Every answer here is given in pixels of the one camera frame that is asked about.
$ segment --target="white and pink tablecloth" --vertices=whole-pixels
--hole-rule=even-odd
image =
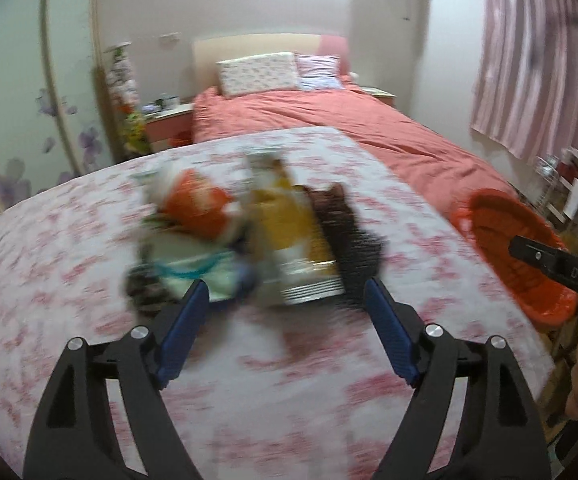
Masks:
[[[136,318],[123,294],[140,219],[152,211],[131,175],[184,160],[221,186],[246,176],[242,153],[281,145],[297,183],[342,182],[363,225],[389,240],[382,278],[397,301],[453,336],[505,336],[534,395],[552,362],[505,289],[458,233],[373,156],[332,128],[203,142],[77,178],[0,215],[0,453],[21,473],[38,400],[67,340],[117,338]],[[456,388],[434,466],[447,462],[461,415]],[[335,308],[210,317],[178,380],[162,392],[205,478],[365,479],[411,397],[368,316]],[[119,387],[118,440],[141,470]]]

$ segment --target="bed headboard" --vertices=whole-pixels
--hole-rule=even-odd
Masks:
[[[218,86],[216,63],[256,54],[296,52],[298,54],[334,55],[340,58],[340,72],[349,72],[347,38],[318,34],[246,34],[194,42],[194,69],[197,91]]]

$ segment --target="white nightstand top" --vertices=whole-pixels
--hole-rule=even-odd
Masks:
[[[154,121],[168,119],[169,117],[175,117],[183,114],[190,114],[193,111],[194,111],[193,103],[184,103],[182,105],[176,106],[175,108],[172,108],[171,110],[164,110],[162,112],[156,112],[154,114],[145,115],[144,120],[147,123],[152,123]]]
[[[391,97],[393,99],[396,99],[396,96],[394,94],[390,94],[389,92],[385,92],[384,90],[381,90],[380,88],[374,88],[372,86],[361,86],[360,89],[363,92],[368,93],[369,95],[373,95],[373,97]]]

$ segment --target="orange basket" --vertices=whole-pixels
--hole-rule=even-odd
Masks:
[[[531,209],[504,192],[480,189],[457,204],[450,221],[492,266],[537,330],[558,328],[576,313],[578,294],[509,256],[509,242],[516,235],[565,248]]]

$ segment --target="metal screw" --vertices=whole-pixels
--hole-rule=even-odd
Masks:
[[[443,328],[440,325],[427,325],[425,327],[425,332],[427,332],[427,335],[429,337],[440,337],[442,336],[445,331],[443,330]]]
[[[505,348],[505,346],[507,346],[507,341],[505,341],[505,338],[500,337],[499,335],[495,335],[492,337],[492,346],[493,348],[502,350],[503,348]]]
[[[85,342],[82,340],[82,337],[74,337],[73,339],[69,339],[67,348],[69,350],[80,350],[84,344]]]
[[[149,335],[149,329],[142,325],[131,330],[131,337],[134,339],[144,339],[147,335]]]

